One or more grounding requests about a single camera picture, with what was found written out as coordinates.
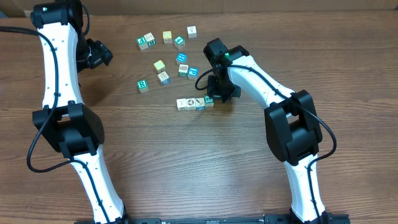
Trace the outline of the green seven block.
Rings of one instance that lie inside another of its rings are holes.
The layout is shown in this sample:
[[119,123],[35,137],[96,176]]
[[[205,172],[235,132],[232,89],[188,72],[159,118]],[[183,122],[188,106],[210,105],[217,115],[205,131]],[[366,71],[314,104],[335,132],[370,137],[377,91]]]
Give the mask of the green seven block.
[[204,100],[205,100],[205,106],[206,107],[213,107],[214,106],[214,99],[213,98],[210,98],[208,95],[205,95]]

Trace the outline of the white feather block blue X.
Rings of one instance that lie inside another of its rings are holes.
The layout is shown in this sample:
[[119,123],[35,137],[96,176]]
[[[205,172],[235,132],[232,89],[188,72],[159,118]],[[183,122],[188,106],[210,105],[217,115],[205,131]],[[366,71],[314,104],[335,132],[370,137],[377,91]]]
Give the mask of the white feather block blue X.
[[196,110],[204,110],[205,109],[205,99],[204,98],[195,98],[195,108],[196,108]]

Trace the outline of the white block brown picture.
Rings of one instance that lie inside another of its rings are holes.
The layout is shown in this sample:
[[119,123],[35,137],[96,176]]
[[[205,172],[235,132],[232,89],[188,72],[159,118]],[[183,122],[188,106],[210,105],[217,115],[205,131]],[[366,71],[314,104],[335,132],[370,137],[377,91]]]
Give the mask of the white block brown picture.
[[195,110],[196,102],[195,98],[186,98],[186,110]]

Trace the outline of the blue top letter block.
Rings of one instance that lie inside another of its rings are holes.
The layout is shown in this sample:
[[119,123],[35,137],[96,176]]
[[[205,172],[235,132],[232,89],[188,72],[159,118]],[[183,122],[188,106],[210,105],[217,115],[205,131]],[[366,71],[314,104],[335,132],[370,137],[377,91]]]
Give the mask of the blue top letter block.
[[177,102],[177,110],[182,111],[187,109],[187,102],[185,98],[180,98],[176,100]]

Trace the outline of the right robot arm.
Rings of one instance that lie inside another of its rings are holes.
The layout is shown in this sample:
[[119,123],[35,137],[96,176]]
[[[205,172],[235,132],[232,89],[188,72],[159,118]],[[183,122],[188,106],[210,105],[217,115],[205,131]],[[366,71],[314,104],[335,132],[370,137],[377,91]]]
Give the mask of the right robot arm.
[[323,223],[326,211],[317,180],[322,120],[305,91],[284,87],[263,71],[242,46],[228,49],[220,39],[207,43],[203,53],[212,69],[206,72],[210,98],[223,103],[249,93],[264,110],[266,139],[277,160],[284,163],[292,193],[292,221]]

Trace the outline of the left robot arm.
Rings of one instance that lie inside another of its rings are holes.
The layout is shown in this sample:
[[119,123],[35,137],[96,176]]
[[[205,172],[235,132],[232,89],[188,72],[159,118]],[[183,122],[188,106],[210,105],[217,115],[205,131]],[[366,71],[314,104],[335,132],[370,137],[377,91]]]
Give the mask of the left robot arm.
[[30,14],[42,43],[45,93],[42,109],[32,113],[34,126],[76,170],[93,209],[93,223],[129,223],[103,155],[104,127],[83,102],[78,73],[113,57],[100,41],[82,30],[86,7],[80,1],[36,4]]

